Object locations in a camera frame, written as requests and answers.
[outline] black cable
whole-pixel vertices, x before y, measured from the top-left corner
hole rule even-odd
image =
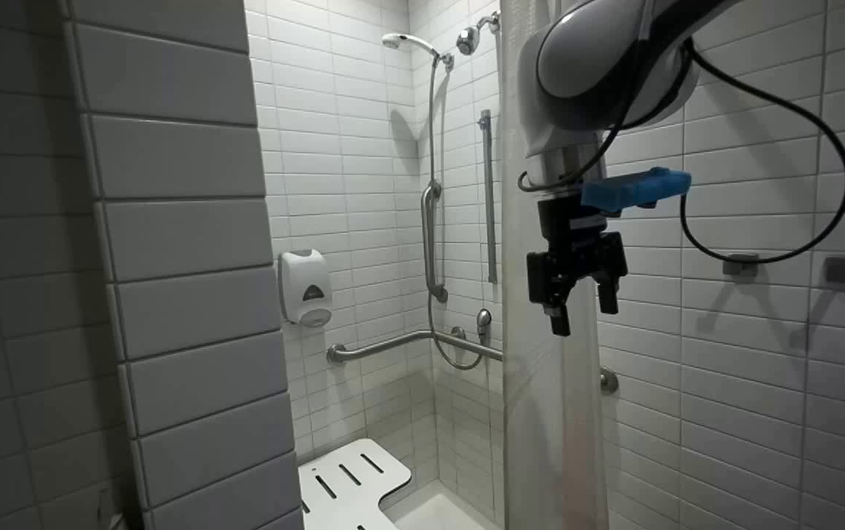
[[[827,141],[833,144],[833,149],[836,149],[836,156],[840,156],[840,162],[842,162],[842,174],[845,174],[845,144],[842,144],[842,138],[836,134],[836,128],[833,128],[827,119],[823,119],[818,115],[812,115],[811,109],[804,109],[804,105],[798,105],[798,103],[789,103],[789,99],[784,99],[784,97],[779,97],[779,94],[768,94],[768,91],[762,91],[762,88],[758,88],[758,85],[748,85],[748,81],[743,81],[743,78],[736,78],[736,75],[718,69],[718,66],[717,66],[712,62],[708,62],[695,46],[689,46],[687,56],[689,56],[695,63],[701,63],[705,69],[711,69],[712,75],[732,81],[734,88],[748,91],[748,94],[754,94],[754,97],[761,97],[761,99],[768,99],[768,103],[774,103],[774,105],[784,105],[784,109],[789,109],[789,110],[807,116],[811,122],[815,122],[815,125],[827,134]],[[724,253],[708,247],[705,240],[698,240],[698,237],[692,234],[692,230],[689,230],[689,211],[687,211],[687,193],[681,196],[681,227],[684,227],[684,234],[692,240],[692,247],[698,247],[701,253],[708,253],[708,255],[712,255],[712,259],[718,259],[718,262],[736,262],[736,264],[773,264],[773,262],[795,259],[795,255],[812,249],[815,244],[823,244],[823,240],[840,227],[842,216],[845,216],[845,190],[842,190],[842,200],[840,200],[840,205],[836,205],[832,222],[827,222],[815,237],[811,237],[807,244],[802,244],[802,247],[795,247],[795,249],[787,249],[787,253],[774,253],[774,255],[724,255]]]

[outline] cable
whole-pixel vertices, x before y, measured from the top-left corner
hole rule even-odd
[[[754,97],[761,97],[761,99],[768,99],[768,103],[774,103],[774,105],[784,105],[784,109],[789,109],[789,110],[807,116],[811,122],[815,122],[815,125],[827,134],[827,141],[833,144],[833,149],[836,149],[836,156],[840,156],[840,162],[842,162],[842,174],[845,174],[845,144],[842,144],[842,138],[836,134],[836,128],[833,128],[827,119],[823,119],[818,115],[812,115],[811,109],[804,109],[804,105],[798,105],[798,103],[789,103],[789,99],[784,99],[784,97],[779,97],[779,94],[768,94],[768,91],[762,91],[762,88],[758,88],[758,85],[748,85],[748,81],[743,81],[743,78],[736,78],[736,75],[718,69],[718,66],[717,66],[711,59],[705,59],[692,44],[689,44],[689,59],[692,59],[695,63],[701,63],[705,69],[711,69],[712,75],[732,81],[734,88],[748,91],[748,94],[754,94]],[[787,249],[787,253],[774,253],[774,255],[724,255],[724,253],[708,247],[705,240],[698,240],[698,237],[692,234],[692,230],[689,230],[689,211],[687,211],[687,193],[681,196],[681,227],[684,227],[684,234],[692,240],[692,247],[698,247],[701,253],[708,253],[708,255],[712,255],[712,259],[718,259],[718,262],[736,262],[736,264],[773,264],[773,262],[795,259],[795,255],[812,249],[815,244],[823,244],[823,240],[840,227],[842,216],[845,216],[845,190],[842,190],[842,200],[840,200],[840,205],[836,205],[832,222],[827,222],[815,237],[811,237],[807,244],[802,244],[802,247],[795,247],[795,249]]]
[[[443,358],[449,365],[455,365],[455,370],[475,370],[483,361],[483,353],[477,353],[477,358],[472,365],[461,365],[458,358],[449,355],[449,349],[439,337],[439,328],[433,327],[433,294],[427,294],[427,327],[431,327],[433,347],[439,347]]]

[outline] floor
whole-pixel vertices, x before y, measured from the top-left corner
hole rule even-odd
[[[496,523],[439,483],[387,512],[399,530],[496,530]]]

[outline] robotic arm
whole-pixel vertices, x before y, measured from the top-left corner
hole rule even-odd
[[[549,253],[531,253],[531,300],[570,334],[570,292],[598,278],[602,312],[618,312],[618,278],[627,272],[609,215],[684,193],[689,174],[653,168],[602,180],[602,158],[618,128],[671,115],[695,88],[684,53],[695,29],[736,0],[580,0],[556,24],[536,31],[521,53],[521,119],[539,174],[524,190],[539,200]]]

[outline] white tile wall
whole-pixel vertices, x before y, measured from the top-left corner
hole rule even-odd
[[[419,141],[408,3],[250,0],[250,59],[275,253],[318,247],[334,268],[334,321],[287,328],[299,459],[371,436],[412,484],[436,477],[425,343],[335,365],[328,343],[368,343],[425,327]]]
[[[724,69],[826,115],[845,138],[845,0],[746,0],[701,29]],[[723,249],[787,249],[840,196],[832,144],[795,115],[705,75],[668,122],[627,133],[609,169],[684,165],[692,227]],[[845,292],[823,249],[732,283],[676,230],[676,209],[634,211],[631,283],[602,317],[615,527],[845,527]]]
[[[374,436],[409,461],[416,484],[439,477],[500,517],[500,365],[461,377],[427,343],[349,365],[325,358],[334,340],[427,327],[419,190],[431,56],[390,50],[381,34],[416,31],[455,50],[458,31],[493,7],[497,3],[483,0],[250,0],[249,19],[275,249],[325,249],[335,289],[325,331],[287,331],[299,455]],[[489,31],[475,59],[458,56],[446,88],[439,272],[450,302],[436,321],[475,334],[477,308],[500,308],[500,289],[487,283],[477,128],[480,109],[497,110]]]

